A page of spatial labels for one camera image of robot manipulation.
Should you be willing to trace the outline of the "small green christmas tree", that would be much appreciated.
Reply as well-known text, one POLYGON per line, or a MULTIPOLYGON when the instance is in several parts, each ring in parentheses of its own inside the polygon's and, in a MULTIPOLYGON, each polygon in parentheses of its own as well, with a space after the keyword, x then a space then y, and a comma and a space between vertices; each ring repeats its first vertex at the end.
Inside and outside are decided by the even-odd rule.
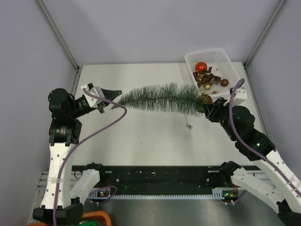
POLYGON ((212 98, 201 94, 194 85, 149 85, 136 88, 122 95, 119 105, 142 111, 182 113, 199 116, 204 106, 212 104, 212 98))

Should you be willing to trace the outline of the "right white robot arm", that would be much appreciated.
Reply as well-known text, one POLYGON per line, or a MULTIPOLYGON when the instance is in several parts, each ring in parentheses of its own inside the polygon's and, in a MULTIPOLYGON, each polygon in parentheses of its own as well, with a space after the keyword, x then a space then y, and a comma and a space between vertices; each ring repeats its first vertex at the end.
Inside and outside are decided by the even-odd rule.
POLYGON ((301 224, 301 181, 285 164, 271 140, 254 128, 255 117, 244 106, 231 106, 224 98, 200 105, 210 122, 219 123, 239 152, 272 182, 269 185, 230 161, 220 173, 224 186, 247 190, 269 205, 286 226, 301 224))

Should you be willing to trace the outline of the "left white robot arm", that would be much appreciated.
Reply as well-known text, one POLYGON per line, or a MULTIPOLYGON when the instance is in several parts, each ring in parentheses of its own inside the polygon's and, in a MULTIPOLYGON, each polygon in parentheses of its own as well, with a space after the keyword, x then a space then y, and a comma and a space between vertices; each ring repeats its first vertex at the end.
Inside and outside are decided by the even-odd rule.
POLYGON ((82 221, 83 206, 94 186, 103 186, 107 176, 102 165, 87 165, 74 187, 71 172, 75 149, 82 144, 82 123, 79 117, 104 108, 122 94, 121 90, 107 90, 89 83, 82 87, 84 94, 75 98, 63 88, 48 95, 52 122, 49 128, 50 165, 47 186, 41 205, 35 208, 35 220, 53 226, 77 226, 82 221))

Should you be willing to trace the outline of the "brown bauble right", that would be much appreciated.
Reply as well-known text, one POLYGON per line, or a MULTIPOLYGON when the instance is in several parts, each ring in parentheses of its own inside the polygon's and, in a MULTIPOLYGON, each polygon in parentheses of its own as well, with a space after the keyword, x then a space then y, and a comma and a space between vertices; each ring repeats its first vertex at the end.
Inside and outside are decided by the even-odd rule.
POLYGON ((228 81, 227 79, 223 79, 223 80, 221 81, 221 85, 222 85, 223 87, 228 86, 228 84, 229 84, 229 81, 228 81))

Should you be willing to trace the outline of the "clear battery box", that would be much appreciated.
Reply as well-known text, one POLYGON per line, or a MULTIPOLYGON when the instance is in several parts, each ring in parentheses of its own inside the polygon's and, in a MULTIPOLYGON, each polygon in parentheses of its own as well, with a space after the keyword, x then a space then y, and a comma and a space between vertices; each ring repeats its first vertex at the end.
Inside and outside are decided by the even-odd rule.
POLYGON ((183 132, 185 134, 187 134, 187 133, 190 133, 192 129, 193 129, 193 126, 189 123, 186 123, 184 126, 184 129, 183 129, 183 132))

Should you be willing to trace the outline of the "white plastic basket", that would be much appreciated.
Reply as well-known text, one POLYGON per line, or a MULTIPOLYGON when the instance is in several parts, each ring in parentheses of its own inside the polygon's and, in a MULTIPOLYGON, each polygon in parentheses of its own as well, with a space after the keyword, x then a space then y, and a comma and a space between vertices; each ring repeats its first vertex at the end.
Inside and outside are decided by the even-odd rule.
POLYGON ((240 77, 225 50, 221 48, 200 50, 187 53, 184 58, 190 72, 192 82, 195 86, 197 86, 197 84, 193 77, 193 73, 196 72, 195 65, 197 62, 205 62, 207 64, 207 70, 209 67, 212 67, 212 74, 221 77, 222 80, 227 79, 229 81, 229 84, 226 87, 223 87, 220 83, 213 84, 211 85, 210 90, 205 90, 205 85, 202 85, 200 88, 197 86, 202 94, 207 94, 214 100, 219 97, 223 97, 225 99, 230 98, 230 88, 237 84, 240 77))

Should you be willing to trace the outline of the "brown ribbon bow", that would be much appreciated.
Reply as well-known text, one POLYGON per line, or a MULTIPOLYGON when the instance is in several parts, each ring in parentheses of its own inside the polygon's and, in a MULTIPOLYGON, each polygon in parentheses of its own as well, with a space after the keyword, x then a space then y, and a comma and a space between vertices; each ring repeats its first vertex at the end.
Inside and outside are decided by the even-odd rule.
POLYGON ((200 72, 194 72, 193 77, 196 81, 197 86, 200 88, 202 85, 213 85, 219 84, 222 82, 222 78, 219 76, 215 76, 211 73, 212 67, 209 67, 208 70, 203 70, 200 72))

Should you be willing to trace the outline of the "red glitter bauble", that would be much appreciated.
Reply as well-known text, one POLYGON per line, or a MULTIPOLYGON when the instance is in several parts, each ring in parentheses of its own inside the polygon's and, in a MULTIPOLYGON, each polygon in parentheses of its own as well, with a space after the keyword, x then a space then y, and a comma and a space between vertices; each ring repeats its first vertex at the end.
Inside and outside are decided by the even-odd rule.
POLYGON ((203 72, 207 70, 207 64, 205 62, 197 62, 195 65, 196 72, 203 72))

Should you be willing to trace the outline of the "orange bin rim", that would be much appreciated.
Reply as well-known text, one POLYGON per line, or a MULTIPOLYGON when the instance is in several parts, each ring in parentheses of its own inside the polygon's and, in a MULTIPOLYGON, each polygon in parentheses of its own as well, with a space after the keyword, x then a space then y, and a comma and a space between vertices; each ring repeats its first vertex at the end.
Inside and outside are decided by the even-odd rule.
POLYGON ((88 221, 98 221, 101 222, 103 226, 112 225, 110 216, 104 211, 93 211, 93 212, 83 213, 80 226, 85 225, 86 222, 88 221))

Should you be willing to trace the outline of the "green bin lid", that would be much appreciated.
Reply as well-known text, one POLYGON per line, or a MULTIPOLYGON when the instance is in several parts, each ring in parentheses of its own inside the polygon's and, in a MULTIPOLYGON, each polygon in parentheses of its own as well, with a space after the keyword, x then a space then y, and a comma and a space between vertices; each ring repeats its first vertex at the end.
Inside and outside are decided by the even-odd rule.
POLYGON ((103 224, 98 220, 86 220, 80 222, 79 226, 103 226, 103 224))

